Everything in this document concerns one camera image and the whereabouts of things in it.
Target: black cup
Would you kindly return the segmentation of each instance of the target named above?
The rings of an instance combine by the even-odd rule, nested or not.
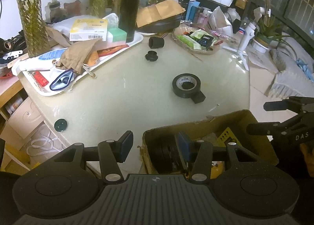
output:
[[[163,48],[164,47],[164,39],[161,37],[152,36],[148,41],[148,45],[149,45],[150,49]]]

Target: electrical tape roll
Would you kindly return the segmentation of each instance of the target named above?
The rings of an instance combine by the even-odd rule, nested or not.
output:
[[[201,81],[200,79],[193,74],[181,74],[176,76],[172,81],[172,88],[175,95],[180,98],[189,99],[200,92],[201,90]]]

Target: pink bottle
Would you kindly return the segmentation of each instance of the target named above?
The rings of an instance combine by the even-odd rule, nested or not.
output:
[[[197,23],[206,25],[211,14],[212,12],[209,9],[205,9],[202,13],[199,14]]]

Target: table surface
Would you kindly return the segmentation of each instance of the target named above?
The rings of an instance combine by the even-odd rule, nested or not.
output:
[[[225,49],[195,57],[167,36],[164,48],[156,49],[157,61],[145,59],[149,50],[145,37],[96,68],[96,79],[86,75],[70,92],[51,97],[39,95],[23,74],[19,78],[50,126],[60,118],[67,120],[68,128],[58,136],[69,145],[97,146],[132,130],[133,147],[119,166],[138,173],[142,164],[138,146],[145,131],[249,109],[250,98],[249,72]],[[182,73],[200,78],[204,102],[194,104],[173,93],[172,80]]]

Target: cardboard box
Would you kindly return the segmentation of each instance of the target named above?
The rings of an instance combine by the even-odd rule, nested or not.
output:
[[[215,133],[216,136],[219,136],[230,125],[238,127],[238,129],[243,132],[245,138],[253,147],[253,150],[250,151],[254,152],[267,162],[277,165],[279,160],[268,138],[266,136],[250,136],[246,133],[247,125],[256,122],[257,120],[249,110],[241,110],[231,114],[212,117],[208,120],[187,122],[183,124],[148,130],[143,134],[143,143],[140,149],[146,170],[148,174],[158,174],[150,160],[148,146],[150,146],[152,142],[156,141],[160,137],[169,134],[176,134],[179,131],[184,131],[192,140],[195,141],[207,136],[210,133]]]
[[[102,38],[106,41],[108,21],[105,19],[77,19],[70,30],[70,41]]]

